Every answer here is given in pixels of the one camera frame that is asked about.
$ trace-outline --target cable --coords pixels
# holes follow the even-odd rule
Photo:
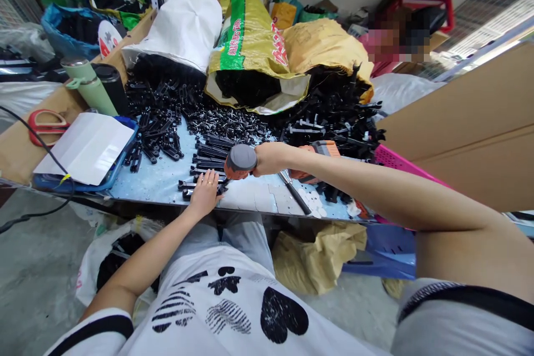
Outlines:
[[[52,154],[50,148],[46,145],[46,143],[41,139],[41,137],[39,136],[39,134],[25,121],[23,120],[22,118],[20,118],[18,115],[16,115],[14,112],[8,110],[7,108],[5,107],[2,107],[0,106],[0,110],[3,110],[5,111],[6,113],[9,113],[11,114],[13,117],[15,117],[16,119],[18,119],[21,123],[24,124],[24,126],[26,126],[26,128],[28,128],[34,135],[35,137],[37,138],[37,140],[41,143],[41,145],[43,146],[43,148],[47,151],[47,153],[50,155],[50,157],[52,158],[52,160],[57,164],[57,166],[61,169],[61,171],[63,171],[65,173],[65,175],[68,175],[68,172],[67,170],[65,170],[65,168],[61,165],[61,163],[57,160],[57,158]],[[13,225],[15,225],[16,223],[20,223],[20,222],[23,222],[23,221],[28,221],[30,218],[32,217],[42,217],[42,216],[46,216],[46,215],[49,215],[49,214],[52,214],[52,213],[55,213],[56,211],[58,210],[61,210],[63,209],[67,203],[69,203],[73,196],[74,196],[74,179],[72,179],[72,177],[69,177],[68,178],[72,184],[72,190],[71,190],[71,193],[69,194],[67,200],[65,200],[64,203],[60,204],[58,207],[56,207],[55,209],[53,210],[50,210],[50,211],[46,211],[46,212],[43,212],[43,213],[33,213],[33,214],[24,214],[22,216],[20,216],[19,218],[17,219],[14,219],[14,220],[10,220],[8,221],[7,223],[5,223],[4,225],[0,226],[0,234],[3,234],[4,232],[6,232],[9,228],[11,228]]]

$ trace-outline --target hand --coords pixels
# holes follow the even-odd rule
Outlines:
[[[255,177],[277,174],[281,170],[290,168],[291,158],[299,152],[297,147],[282,142],[266,142],[256,146],[254,150],[258,158],[258,164],[253,171]]]
[[[217,202],[223,198],[222,195],[217,196],[218,182],[219,174],[214,170],[208,170],[205,175],[200,174],[187,207],[195,213],[199,220],[208,215],[215,208]]]

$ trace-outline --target gray pants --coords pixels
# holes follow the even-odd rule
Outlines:
[[[189,231],[165,266],[161,273],[161,282],[163,282],[170,265],[180,257],[216,246],[232,246],[274,275],[273,258],[261,222],[261,214],[258,212],[236,212],[228,215],[230,217],[222,230],[222,240],[219,240],[216,222],[211,214],[200,220]]]

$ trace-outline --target blue table surface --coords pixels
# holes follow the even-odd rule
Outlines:
[[[177,133],[180,136],[181,151],[184,153],[183,159],[173,161],[160,152],[157,163],[151,164],[143,154],[139,172],[130,172],[128,166],[124,166],[119,172],[117,181],[108,192],[111,197],[135,202],[187,205],[189,202],[182,198],[177,186],[179,180],[192,182],[193,177],[189,171],[193,165],[193,154],[196,152],[196,139],[194,135],[189,134],[184,118],[182,124],[177,127]],[[359,217],[351,219],[347,205],[339,199],[337,203],[327,202],[324,195],[316,195],[315,187],[312,185],[301,184],[296,180],[293,180],[293,185],[297,190],[302,188],[305,191],[306,202],[314,210],[314,215],[309,217],[352,222],[367,221]],[[244,180],[232,181],[218,208],[261,211],[285,216],[304,215],[278,175],[265,175],[260,178],[250,176]]]

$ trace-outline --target left hand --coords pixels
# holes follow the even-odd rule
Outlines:
[[[223,196],[217,196],[219,186],[219,174],[214,170],[208,170],[206,174],[200,174],[196,182],[195,190],[191,195],[188,209],[191,209],[198,217],[208,215]]]

